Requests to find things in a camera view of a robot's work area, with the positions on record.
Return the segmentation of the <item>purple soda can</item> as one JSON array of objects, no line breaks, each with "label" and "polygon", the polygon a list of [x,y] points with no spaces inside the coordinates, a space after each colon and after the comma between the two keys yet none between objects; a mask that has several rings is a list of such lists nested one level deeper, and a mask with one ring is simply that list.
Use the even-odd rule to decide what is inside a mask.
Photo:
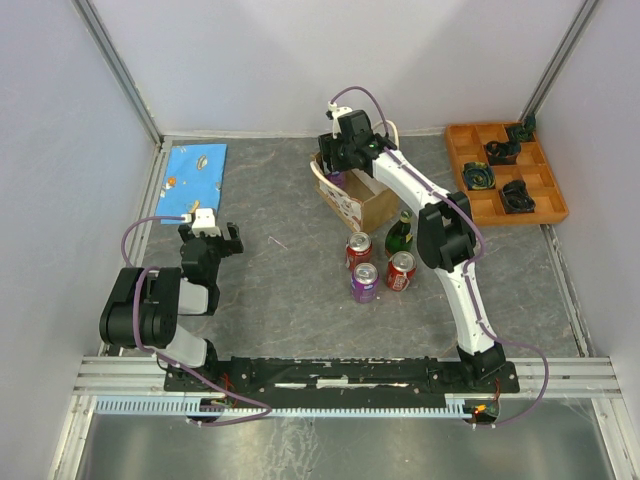
[{"label": "purple soda can", "polygon": [[336,187],[343,189],[346,185],[345,172],[332,172],[327,175],[327,179]]},{"label": "purple soda can", "polygon": [[371,263],[360,263],[355,266],[351,275],[351,294],[360,304],[369,303],[376,298],[379,274]]}]

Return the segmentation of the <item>red cola can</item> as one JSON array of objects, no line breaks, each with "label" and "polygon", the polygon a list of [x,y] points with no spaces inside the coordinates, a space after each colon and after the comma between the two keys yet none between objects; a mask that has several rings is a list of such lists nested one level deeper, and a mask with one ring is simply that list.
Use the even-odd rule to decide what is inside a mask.
[{"label": "red cola can", "polygon": [[365,232],[353,232],[345,246],[345,266],[353,271],[360,263],[368,263],[372,253],[372,241]]},{"label": "red cola can", "polygon": [[398,251],[387,264],[386,284],[394,292],[404,291],[417,269],[415,257],[408,251]]}]

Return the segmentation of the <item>green glass bottle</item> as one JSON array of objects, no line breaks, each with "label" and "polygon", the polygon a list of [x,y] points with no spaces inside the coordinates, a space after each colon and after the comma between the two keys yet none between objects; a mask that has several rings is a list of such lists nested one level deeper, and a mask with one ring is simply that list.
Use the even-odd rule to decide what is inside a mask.
[{"label": "green glass bottle", "polygon": [[385,238],[385,253],[392,257],[400,251],[409,252],[413,244],[411,221],[413,213],[410,210],[402,210],[399,219],[389,229]]}]

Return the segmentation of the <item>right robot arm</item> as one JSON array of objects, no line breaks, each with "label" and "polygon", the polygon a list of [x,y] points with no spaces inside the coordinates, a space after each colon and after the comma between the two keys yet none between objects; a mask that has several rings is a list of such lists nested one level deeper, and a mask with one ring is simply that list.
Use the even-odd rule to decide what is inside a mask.
[{"label": "right robot arm", "polygon": [[437,186],[415,168],[387,135],[376,133],[363,110],[328,107],[332,131],[318,138],[329,172],[358,169],[389,187],[416,215],[417,253],[438,276],[456,325],[459,379],[481,391],[506,364],[489,324],[475,274],[484,241],[471,218],[468,197]]}]

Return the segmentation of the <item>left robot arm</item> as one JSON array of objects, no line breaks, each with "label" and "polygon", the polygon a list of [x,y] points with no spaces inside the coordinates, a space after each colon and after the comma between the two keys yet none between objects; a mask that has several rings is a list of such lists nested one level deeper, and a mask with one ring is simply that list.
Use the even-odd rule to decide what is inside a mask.
[{"label": "left robot arm", "polygon": [[195,234],[182,225],[179,267],[163,267],[146,278],[140,267],[123,268],[100,317],[103,342],[159,352],[166,362],[187,367],[187,379],[198,389],[215,387],[221,378],[215,347],[180,327],[178,317],[211,316],[217,310],[221,261],[244,252],[238,226],[229,222],[227,229],[229,238]]}]

